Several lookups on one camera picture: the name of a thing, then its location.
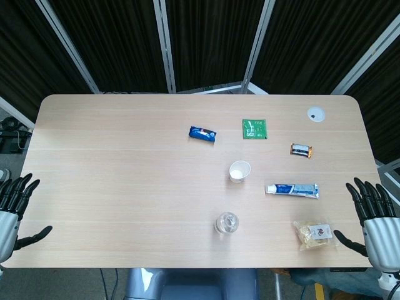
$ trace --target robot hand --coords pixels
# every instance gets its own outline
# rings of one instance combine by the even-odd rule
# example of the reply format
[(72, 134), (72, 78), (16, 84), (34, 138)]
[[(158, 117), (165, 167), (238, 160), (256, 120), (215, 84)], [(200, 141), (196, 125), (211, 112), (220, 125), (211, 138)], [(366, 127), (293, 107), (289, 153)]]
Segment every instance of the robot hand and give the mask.
[(368, 257), (374, 268), (382, 272), (379, 286), (385, 299), (400, 299), (400, 290), (396, 292), (400, 286), (400, 218), (396, 217), (392, 201), (380, 184), (375, 188), (358, 178), (354, 182), (360, 193), (349, 183), (346, 187), (354, 201), (366, 245), (352, 242), (338, 230), (334, 234), (346, 247)]
[(0, 263), (9, 259), (13, 251), (40, 241), (53, 228), (48, 226), (32, 237), (17, 239), (19, 223), (24, 216), (29, 198), (40, 183), (40, 180), (35, 180), (25, 188), (31, 178), (32, 174), (28, 174), (15, 181), (8, 179), (0, 186)]

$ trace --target clear plastic bag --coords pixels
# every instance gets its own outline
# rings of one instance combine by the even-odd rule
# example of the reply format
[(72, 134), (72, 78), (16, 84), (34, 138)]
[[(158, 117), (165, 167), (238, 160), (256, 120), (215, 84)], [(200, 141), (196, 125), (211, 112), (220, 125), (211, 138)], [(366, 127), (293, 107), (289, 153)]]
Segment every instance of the clear plastic bag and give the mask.
[(294, 221), (301, 242), (300, 251), (322, 246), (337, 246), (332, 226), (326, 221)]

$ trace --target white paper cup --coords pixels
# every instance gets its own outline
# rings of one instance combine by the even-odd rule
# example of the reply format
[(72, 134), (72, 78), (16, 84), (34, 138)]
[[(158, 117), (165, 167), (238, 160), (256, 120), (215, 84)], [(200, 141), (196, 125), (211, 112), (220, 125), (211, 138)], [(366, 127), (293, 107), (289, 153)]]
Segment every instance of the white paper cup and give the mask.
[(229, 178), (234, 183), (242, 183), (250, 174), (251, 166), (247, 161), (235, 161), (229, 168)]

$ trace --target tube cap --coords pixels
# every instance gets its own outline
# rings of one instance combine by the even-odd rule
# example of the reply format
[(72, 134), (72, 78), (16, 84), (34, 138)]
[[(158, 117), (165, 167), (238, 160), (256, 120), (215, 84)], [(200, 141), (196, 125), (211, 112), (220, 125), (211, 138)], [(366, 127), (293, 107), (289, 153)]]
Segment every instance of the tube cap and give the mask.
[(276, 185), (273, 184), (272, 186), (266, 186), (265, 192), (267, 194), (275, 194), (276, 193)]

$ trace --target green packet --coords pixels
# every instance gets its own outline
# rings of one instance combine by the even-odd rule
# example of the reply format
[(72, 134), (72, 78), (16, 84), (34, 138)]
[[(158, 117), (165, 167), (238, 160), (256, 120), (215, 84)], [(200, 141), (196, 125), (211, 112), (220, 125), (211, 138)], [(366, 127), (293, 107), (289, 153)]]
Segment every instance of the green packet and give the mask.
[(244, 139), (267, 139), (267, 122), (265, 120), (243, 119)]

